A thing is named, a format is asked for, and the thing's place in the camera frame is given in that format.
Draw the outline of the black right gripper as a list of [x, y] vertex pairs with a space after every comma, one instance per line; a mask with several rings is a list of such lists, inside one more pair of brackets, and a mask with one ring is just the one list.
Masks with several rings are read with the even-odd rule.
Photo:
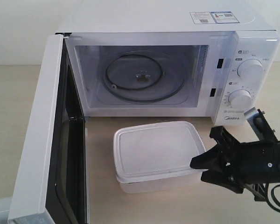
[[236, 194], [256, 186], [280, 183], [280, 140], [239, 142], [224, 127], [214, 127], [210, 137], [216, 145], [191, 159], [190, 167], [203, 169], [201, 181]]

